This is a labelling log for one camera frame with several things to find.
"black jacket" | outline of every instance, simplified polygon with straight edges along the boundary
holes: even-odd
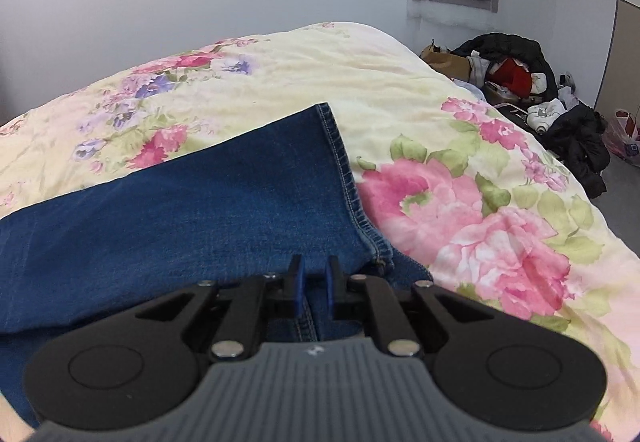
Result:
[[[546,91],[541,95],[545,101],[558,96],[558,85],[554,72],[546,62],[540,48],[540,43],[515,34],[483,34],[464,42],[452,54],[456,56],[471,56],[477,50],[480,57],[489,61],[502,61],[510,56],[526,63],[530,72],[541,72],[546,76]]]
[[[557,153],[582,184],[589,198],[607,190],[600,171],[609,165],[609,151],[602,142],[607,121],[590,107],[579,104],[556,118],[540,143]]]

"metal bolt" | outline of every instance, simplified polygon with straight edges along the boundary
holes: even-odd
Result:
[[[220,359],[231,359],[244,352],[244,346],[238,341],[218,341],[211,347],[213,354]]]
[[[420,345],[409,339],[391,341],[386,349],[397,357],[411,357],[420,351]]]

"door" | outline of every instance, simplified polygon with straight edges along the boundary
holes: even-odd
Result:
[[[618,0],[609,57],[600,84],[596,110],[607,120],[618,109],[638,122],[640,109],[640,7]]]

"floral bedspread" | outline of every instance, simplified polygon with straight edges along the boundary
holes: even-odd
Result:
[[[595,350],[609,385],[593,425],[631,440],[638,257],[532,136],[371,27],[226,39],[27,112],[0,129],[0,218],[322,101],[375,225],[438,284]]]

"blue denim jeans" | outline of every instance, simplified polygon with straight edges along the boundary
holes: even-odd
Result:
[[[327,104],[213,148],[19,210],[0,220],[0,390],[28,422],[24,365],[48,339],[200,279],[308,274],[329,255],[395,286],[431,276],[365,216]],[[353,333],[311,287],[272,340]]]

